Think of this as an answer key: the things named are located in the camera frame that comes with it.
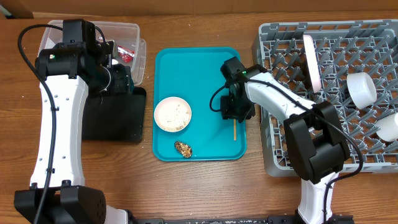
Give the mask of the red silver wrapper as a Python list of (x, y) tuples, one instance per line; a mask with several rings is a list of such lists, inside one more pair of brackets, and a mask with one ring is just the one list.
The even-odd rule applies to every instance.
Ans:
[(135, 57), (135, 51), (127, 49), (121, 45), (117, 47), (118, 55), (125, 63), (132, 62)]

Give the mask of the pink bowl with crumbs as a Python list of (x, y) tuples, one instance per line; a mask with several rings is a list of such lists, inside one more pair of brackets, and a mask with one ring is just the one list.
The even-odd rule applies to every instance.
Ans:
[(154, 110), (156, 125), (163, 131), (176, 133), (185, 129), (192, 118), (190, 105), (182, 98), (171, 96), (161, 100)]

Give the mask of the brown food scrap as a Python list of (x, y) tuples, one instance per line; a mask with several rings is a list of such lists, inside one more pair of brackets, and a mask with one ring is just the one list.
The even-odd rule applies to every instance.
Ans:
[(190, 158), (193, 154), (192, 148), (183, 142), (176, 141), (174, 143), (174, 146), (176, 150), (184, 157), (184, 158)]

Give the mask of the grey-blue bowl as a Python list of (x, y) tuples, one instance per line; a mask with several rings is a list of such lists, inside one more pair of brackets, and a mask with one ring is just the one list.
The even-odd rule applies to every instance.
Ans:
[(367, 73), (351, 73), (346, 82), (349, 95), (358, 109), (370, 106), (377, 100), (375, 84)]

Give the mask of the white cup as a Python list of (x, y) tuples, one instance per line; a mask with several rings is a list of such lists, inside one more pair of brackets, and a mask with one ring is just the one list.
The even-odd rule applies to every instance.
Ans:
[(398, 114), (389, 115), (383, 119), (376, 122), (376, 126), (379, 130), (376, 134), (384, 141), (393, 142), (398, 138), (398, 124), (397, 124)]

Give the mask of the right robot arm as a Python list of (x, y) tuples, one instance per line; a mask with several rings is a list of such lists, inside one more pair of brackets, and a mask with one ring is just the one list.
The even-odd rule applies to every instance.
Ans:
[(259, 105), (284, 126), (289, 161), (302, 180), (293, 222), (338, 223), (331, 211), (332, 181), (338, 178), (350, 151), (335, 107), (296, 95), (260, 65), (245, 68), (233, 58), (220, 70), (229, 91), (220, 99), (223, 119), (241, 123), (253, 117), (254, 106)]

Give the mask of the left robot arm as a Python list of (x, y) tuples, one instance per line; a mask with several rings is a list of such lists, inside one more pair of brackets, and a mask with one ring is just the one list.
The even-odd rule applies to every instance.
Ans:
[(89, 91), (103, 92), (112, 74), (103, 66), (108, 43), (71, 40), (43, 49), (30, 63), (42, 94), (39, 153), (30, 188), (15, 193), (16, 210), (31, 223), (135, 223), (104, 193), (85, 186), (81, 164), (84, 107)]

